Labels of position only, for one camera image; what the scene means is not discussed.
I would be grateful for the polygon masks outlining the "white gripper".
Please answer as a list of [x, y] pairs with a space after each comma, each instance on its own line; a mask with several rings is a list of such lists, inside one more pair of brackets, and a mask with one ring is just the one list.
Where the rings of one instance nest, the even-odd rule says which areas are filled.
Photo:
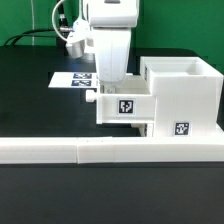
[[120, 84], [127, 71], [131, 30], [94, 28], [96, 72], [101, 84]]

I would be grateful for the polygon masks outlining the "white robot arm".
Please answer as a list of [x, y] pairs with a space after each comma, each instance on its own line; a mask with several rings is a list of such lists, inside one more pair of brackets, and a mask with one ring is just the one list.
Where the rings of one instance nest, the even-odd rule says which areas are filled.
[[127, 71], [139, 0], [83, 0], [83, 6], [85, 19], [73, 24], [66, 39], [67, 51], [72, 58], [78, 58], [90, 47], [100, 83], [120, 84]]

